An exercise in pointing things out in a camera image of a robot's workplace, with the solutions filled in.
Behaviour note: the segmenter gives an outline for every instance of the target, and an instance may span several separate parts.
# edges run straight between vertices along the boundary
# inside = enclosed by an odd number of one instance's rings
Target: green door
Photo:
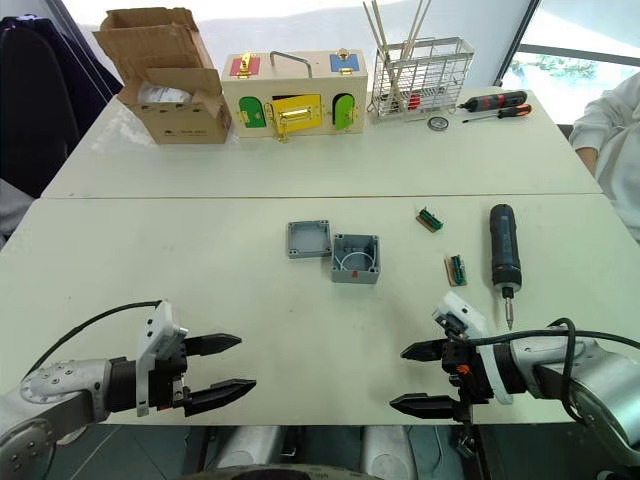
[[[240,113],[245,127],[262,128],[267,126],[260,100],[256,97],[242,97],[238,103],[240,104]]]
[[[333,123],[336,130],[344,130],[353,125],[353,108],[355,100],[348,93],[336,95],[333,99]]]

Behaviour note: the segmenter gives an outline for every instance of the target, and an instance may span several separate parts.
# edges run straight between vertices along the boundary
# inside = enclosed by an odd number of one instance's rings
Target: box handle
[[[296,62],[304,63],[307,66],[307,72],[309,73],[309,78],[313,77],[311,75],[311,64],[309,63],[309,60],[307,60],[306,58],[296,57],[295,55],[291,55],[289,53],[283,53],[283,52],[278,52],[276,50],[272,50],[271,53],[269,54],[269,59],[271,60],[272,67],[276,66],[276,60],[274,58],[276,55],[280,55],[281,57],[288,58],[289,60],[295,60]]]

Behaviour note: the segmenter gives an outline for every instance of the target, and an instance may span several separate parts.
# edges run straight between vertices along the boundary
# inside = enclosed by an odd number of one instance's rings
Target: screwdriver
[[[516,238],[513,209],[506,204],[496,205],[489,216],[491,231],[491,281],[493,288],[505,300],[505,315],[509,330],[513,327],[513,294],[522,287],[522,271]]]
[[[484,112],[485,110],[494,110],[502,107],[515,107],[522,105],[526,101],[527,92],[519,90],[517,92],[471,97],[465,103],[458,105],[458,108],[466,108],[470,112]]]
[[[529,115],[531,113],[531,110],[533,110],[531,105],[526,103],[524,105],[518,105],[517,107],[509,107],[498,110],[497,115],[485,115],[484,117],[469,118],[467,120],[463,120],[462,123],[475,122],[476,120],[482,120],[483,118],[523,117],[525,115]]]

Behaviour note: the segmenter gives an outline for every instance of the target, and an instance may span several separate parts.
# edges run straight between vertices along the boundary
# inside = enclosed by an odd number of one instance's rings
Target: hand
[[[584,147],[576,150],[576,153],[584,163],[584,166],[587,167],[587,170],[593,175],[596,176],[596,162],[598,161],[598,151],[595,148]]]

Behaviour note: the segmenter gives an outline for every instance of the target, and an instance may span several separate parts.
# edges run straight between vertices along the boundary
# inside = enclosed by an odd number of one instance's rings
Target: wooden lock box
[[[239,137],[360,133],[367,68],[360,50],[230,55],[222,89]]]

